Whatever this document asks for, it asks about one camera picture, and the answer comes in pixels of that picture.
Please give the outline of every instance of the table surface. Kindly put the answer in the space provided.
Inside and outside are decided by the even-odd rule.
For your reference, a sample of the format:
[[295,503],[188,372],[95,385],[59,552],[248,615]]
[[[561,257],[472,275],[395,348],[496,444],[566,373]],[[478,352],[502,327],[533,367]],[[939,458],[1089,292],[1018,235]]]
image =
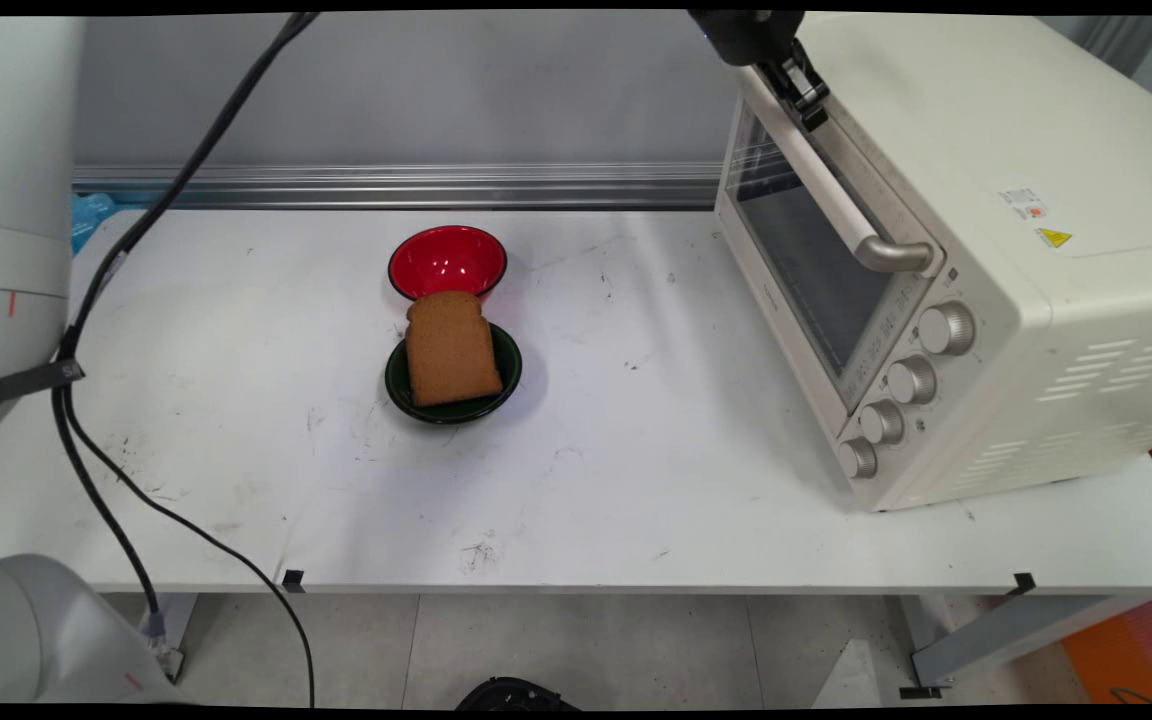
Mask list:
[[[86,287],[138,213],[74,262]],[[522,382],[488,418],[400,414],[385,264],[439,223],[509,255],[484,313]],[[166,506],[314,592],[1152,593],[1152,462],[919,509],[851,506],[708,213],[173,211],[88,324],[84,427]],[[264,589],[84,452],[160,591]],[[132,569],[44,395],[0,425],[0,556]]]

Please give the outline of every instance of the green bowl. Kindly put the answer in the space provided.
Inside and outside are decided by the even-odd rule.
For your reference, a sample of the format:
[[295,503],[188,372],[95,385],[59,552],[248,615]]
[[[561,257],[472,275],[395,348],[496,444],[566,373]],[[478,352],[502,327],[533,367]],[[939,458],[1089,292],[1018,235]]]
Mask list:
[[412,406],[412,378],[407,369],[407,341],[403,340],[389,354],[389,363],[385,364],[385,389],[389,393],[389,400],[394,401],[394,406],[417,420],[435,425],[458,425],[477,420],[503,406],[513,394],[513,388],[518,387],[518,378],[522,377],[522,354],[518,353],[513,338],[509,338],[509,333],[492,323],[488,324],[492,325],[492,353],[497,359],[497,372],[500,373],[500,382],[503,384],[500,395],[448,402],[445,406]]

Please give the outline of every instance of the gray floor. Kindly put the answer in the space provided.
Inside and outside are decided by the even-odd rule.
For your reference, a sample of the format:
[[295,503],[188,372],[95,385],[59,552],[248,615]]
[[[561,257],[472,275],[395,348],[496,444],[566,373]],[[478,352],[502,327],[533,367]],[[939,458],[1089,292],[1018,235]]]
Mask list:
[[[1068,657],[1044,647],[965,679],[940,702],[914,683],[895,598],[570,594],[291,594],[324,707],[452,708],[515,675],[582,710],[810,707],[849,639],[872,650],[882,704],[1087,702]],[[139,596],[106,596],[138,619]],[[955,620],[988,601],[956,598]],[[198,598],[180,688],[215,705],[300,706],[305,657],[268,594]]]

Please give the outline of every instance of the slice of bread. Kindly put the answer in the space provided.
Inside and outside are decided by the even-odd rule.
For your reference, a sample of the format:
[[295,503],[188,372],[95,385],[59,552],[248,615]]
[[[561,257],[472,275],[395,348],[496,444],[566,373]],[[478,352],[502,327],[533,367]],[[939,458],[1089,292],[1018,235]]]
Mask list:
[[412,404],[441,406],[503,391],[483,305],[467,291],[435,291],[407,309]]

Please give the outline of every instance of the toaster oven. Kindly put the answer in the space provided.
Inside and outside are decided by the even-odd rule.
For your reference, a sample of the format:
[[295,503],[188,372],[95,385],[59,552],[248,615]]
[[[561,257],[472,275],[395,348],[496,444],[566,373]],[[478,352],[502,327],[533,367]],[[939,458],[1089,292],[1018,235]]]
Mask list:
[[864,507],[1152,446],[1152,94],[1025,17],[809,13],[768,69],[718,222]]

